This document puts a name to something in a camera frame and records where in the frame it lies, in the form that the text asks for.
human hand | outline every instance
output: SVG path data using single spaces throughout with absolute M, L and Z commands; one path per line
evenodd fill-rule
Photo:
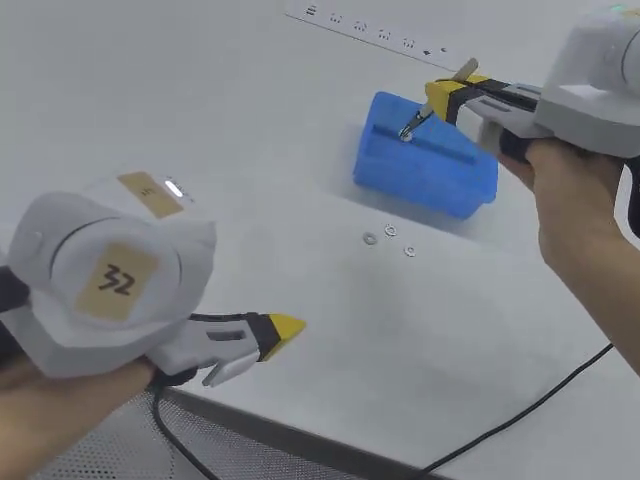
M 154 370 L 139 360 L 104 375 L 51 380 L 25 356 L 0 366 L 0 478 L 41 470 L 141 393 Z
M 591 242 L 622 238 L 613 216 L 622 161 L 582 156 L 558 140 L 534 142 L 527 152 L 531 165 L 498 159 L 535 195 L 540 249 L 561 277 Z

white led light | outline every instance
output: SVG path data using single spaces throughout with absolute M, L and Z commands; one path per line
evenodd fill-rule
M 173 183 L 171 180 L 165 180 L 164 184 L 167 186 L 169 190 L 171 190 L 171 193 L 173 193 L 176 197 L 178 198 L 184 197 L 184 193 L 182 193 L 178 188 L 178 186 L 175 183 Z

forearm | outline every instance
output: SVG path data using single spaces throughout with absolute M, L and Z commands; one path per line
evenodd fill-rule
M 640 251 L 614 235 L 576 245 L 554 269 L 640 375 Z
M 0 391 L 0 478 L 24 479 L 43 468 L 142 392 L 152 375 L 149 365 L 136 362 L 106 375 L 40 378 Z

printed number 32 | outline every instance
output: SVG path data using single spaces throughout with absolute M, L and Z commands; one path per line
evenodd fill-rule
M 133 278 L 128 273 L 123 272 L 120 267 L 109 264 L 109 271 L 104 274 L 104 279 L 107 280 L 107 283 L 103 285 L 99 285 L 99 290 L 110 290 L 113 289 L 114 293 L 118 295 L 131 295 L 129 291 L 133 285 L 136 283 L 136 279 Z

black cable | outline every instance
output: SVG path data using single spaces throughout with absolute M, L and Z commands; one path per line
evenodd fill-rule
M 590 360 L 586 361 L 585 363 L 580 365 L 578 368 L 576 368 L 573 372 L 571 372 L 571 374 L 567 378 L 565 378 L 558 385 L 553 387 L 546 395 L 544 395 L 540 400 L 538 400 L 536 403 L 531 405 L 529 408 L 527 408 L 526 410 L 523 410 L 522 412 L 517 414 L 515 417 L 513 417 L 511 420 L 508 420 L 508 421 L 504 422 L 502 425 L 498 425 L 497 427 L 489 430 L 488 432 L 483 433 L 482 435 L 480 435 L 475 440 L 472 440 L 471 442 L 469 442 L 466 445 L 458 448 L 457 450 L 451 452 L 450 454 L 445 455 L 441 459 L 436 460 L 435 462 L 433 462 L 428 467 L 420 470 L 420 472 L 418 472 L 416 475 L 413 475 L 412 477 L 410 477 L 408 480 L 426 480 L 427 475 L 433 473 L 438 468 L 440 468 L 443 465 L 446 465 L 447 463 L 455 460 L 456 458 L 460 457 L 461 455 L 464 455 L 469 450 L 474 449 L 475 447 L 480 445 L 482 442 L 484 442 L 486 440 L 489 440 L 491 437 L 494 437 L 495 435 L 505 431 L 509 427 L 512 427 L 513 425 L 518 423 L 520 420 L 522 420 L 525 417 L 529 416 L 531 413 L 533 413 L 538 408 L 540 408 L 542 405 L 544 405 L 547 401 L 549 401 L 552 397 L 554 397 L 558 392 L 560 392 L 560 390 L 562 390 L 569 383 L 571 383 L 573 380 L 575 380 L 575 378 L 578 375 L 580 375 L 587 368 L 589 368 L 593 364 L 595 364 L 598 360 L 600 360 L 602 357 L 604 357 L 612 349 L 613 349 L 613 345 L 612 344 L 607 345 L 600 352 L 598 352 L 596 355 L 591 357 Z
M 167 440 L 182 454 L 184 457 L 193 465 L 207 480 L 220 480 L 211 470 L 209 470 L 204 463 L 196 458 L 196 456 L 191 453 L 191 451 L 184 446 L 184 444 L 178 440 L 178 438 L 169 430 L 167 425 L 162 420 L 160 416 L 160 400 L 162 399 L 162 394 L 164 393 L 164 388 L 159 387 L 156 389 L 153 395 L 153 404 L 151 407 L 151 414 L 153 415 L 153 420 L 158 427 L 158 430 L 162 432 L 162 434 L 166 437 Z
M 598 352 L 596 355 L 591 357 L 591 359 L 587 360 L 582 365 L 580 365 L 578 368 L 576 368 L 573 372 L 571 372 L 564 380 L 562 380 L 558 385 L 556 385 L 551 390 L 549 390 L 549 392 L 547 394 L 545 394 L 542 398 L 540 398 L 533 405 L 531 405 L 530 407 L 526 408 L 522 412 L 518 413 L 516 416 L 514 416 L 510 420 L 507 420 L 503 424 L 498 425 L 497 427 L 489 430 L 486 433 L 483 433 L 482 435 L 477 437 L 475 440 L 472 440 L 471 442 L 469 442 L 466 445 L 458 448 L 457 450 L 451 452 L 450 454 L 445 455 L 441 459 L 436 460 L 435 462 L 433 462 L 428 467 L 420 470 L 420 472 L 418 472 L 416 475 L 411 476 L 408 480 L 426 480 L 427 479 L 427 475 L 433 473 L 434 471 L 436 471 L 440 467 L 446 465 L 447 463 L 452 462 L 453 460 L 455 460 L 458 457 L 464 455 L 465 453 L 469 452 L 470 450 L 473 450 L 474 448 L 476 448 L 478 445 L 480 445 L 481 443 L 485 442 L 486 440 L 489 440 L 490 438 L 498 435 L 499 433 L 504 432 L 508 428 L 510 428 L 513 425 L 515 425 L 516 423 L 518 423 L 520 420 L 523 420 L 525 417 L 528 417 L 530 414 L 535 412 L 542 405 L 547 403 L 552 397 L 557 395 L 564 387 L 569 385 L 569 383 L 571 383 L 573 380 L 575 380 L 575 378 L 578 375 L 580 375 L 582 372 L 587 370 L 589 367 L 591 367 L 592 365 L 597 363 L 602 357 L 604 357 L 611 350 L 613 350 L 613 345 L 612 344 L 607 345 L 600 352 Z M 207 480 L 220 480 L 219 477 L 217 477 L 211 470 L 209 470 L 209 468 L 207 468 L 200 460 L 198 460 L 195 457 L 195 455 L 193 453 L 191 453 L 191 451 L 189 451 L 189 449 L 187 447 L 185 447 L 184 444 L 182 442 L 180 442 L 180 440 L 178 440 L 173 433 L 171 433 L 171 430 L 169 430 L 169 428 L 166 426 L 166 424 L 162 420 L 162 417 L 160 416 L 159 405 L 160 405 L 160 400 L 162 399 L 162 394 L 163 393 L 164 393 L 164 388 L 157 388 L 156 391 L 155 391 L 154 397 L 153 397 L 153 406 L 152 406 L 151 412 L 152 412 L 152 415 L 153 415 L 153 420 L 156 423 L 156 426 L 162 432 L 162 434 L 167 438 L 167 440 L 169 440 L 169 442 L 182 455 L 184 455 L 184 457 L 202 475 L 204 475 L 204 477 Z

